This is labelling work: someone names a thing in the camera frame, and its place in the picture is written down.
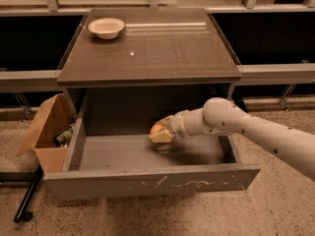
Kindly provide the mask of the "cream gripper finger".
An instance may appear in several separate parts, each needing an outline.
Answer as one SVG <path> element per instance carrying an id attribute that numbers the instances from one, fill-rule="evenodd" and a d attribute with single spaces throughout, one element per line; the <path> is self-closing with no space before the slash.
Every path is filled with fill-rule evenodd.
<path id="1" fill-rule="evenodd" d="M 157 125 L 161 125 L 163 127 L 167 127 L 170 124 L 173 116 L 169 115 L 157 121 Z"/>
<path id="2" fill-rule="evenodd" d="M 151 130 L 149 134 L 150 140 L 154 144 L 165 144 L 172 141 L 172 134 L 167 129 Z"/>

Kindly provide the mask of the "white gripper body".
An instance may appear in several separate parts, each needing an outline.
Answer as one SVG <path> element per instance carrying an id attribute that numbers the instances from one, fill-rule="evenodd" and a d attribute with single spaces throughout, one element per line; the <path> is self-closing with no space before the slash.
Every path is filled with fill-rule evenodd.
<path id="1" fill-rule="evenodd" d="M 190 139 L 191 135 L 188 133 L 185 126 L 185 117 L 189 113 L 188 110 L 180 111 L 173 115 L 167 124 L 167 128 L 173 138 L 185 140 Z"/>

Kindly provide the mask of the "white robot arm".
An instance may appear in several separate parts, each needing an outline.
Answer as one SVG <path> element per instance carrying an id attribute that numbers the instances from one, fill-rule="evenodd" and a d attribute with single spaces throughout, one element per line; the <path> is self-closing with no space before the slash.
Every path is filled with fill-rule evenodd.
<path id="1" fill-rule="evenodd" d="M 315 180 L 315 136 L 250 115 L 231 101 L 214 97 L 202 108 L 184 110 L 157 121 L 149 138 L 154 144 L 197 135 L 219 136 L 237 133 Z"/>

